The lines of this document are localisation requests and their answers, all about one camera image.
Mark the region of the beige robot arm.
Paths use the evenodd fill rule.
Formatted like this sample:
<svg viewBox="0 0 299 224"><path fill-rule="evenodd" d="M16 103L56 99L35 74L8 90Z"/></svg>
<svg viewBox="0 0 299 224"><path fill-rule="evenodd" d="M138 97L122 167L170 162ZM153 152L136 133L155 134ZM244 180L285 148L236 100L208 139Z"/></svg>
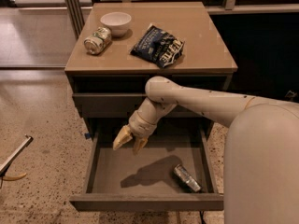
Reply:
<svg viewBox="0 0 299 224"><path fill-rule="evenodd" d="M146 99L113 142L143 148L159 120L180 105L228 128L224 224L299 224L299 104L180 86L152 77Z"/></svg>

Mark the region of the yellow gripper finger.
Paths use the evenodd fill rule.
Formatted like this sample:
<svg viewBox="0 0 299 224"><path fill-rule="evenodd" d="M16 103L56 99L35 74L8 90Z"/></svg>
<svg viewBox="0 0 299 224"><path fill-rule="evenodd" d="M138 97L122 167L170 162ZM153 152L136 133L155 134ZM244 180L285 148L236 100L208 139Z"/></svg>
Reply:
<svg viewBox="0 0 299 224"><path fill-rule="evenodd" d="M124 125L116 138L113 141L113 149L117 150L122 147L124 144L128 143L133 139L132 132L129 125Z"/></svg>
<svg viewBox="0 0 299 224"><path fill-rule="evenodd" d="M147 137L136 137L133 147L133 153L136 155L148 143Z"/></svg>

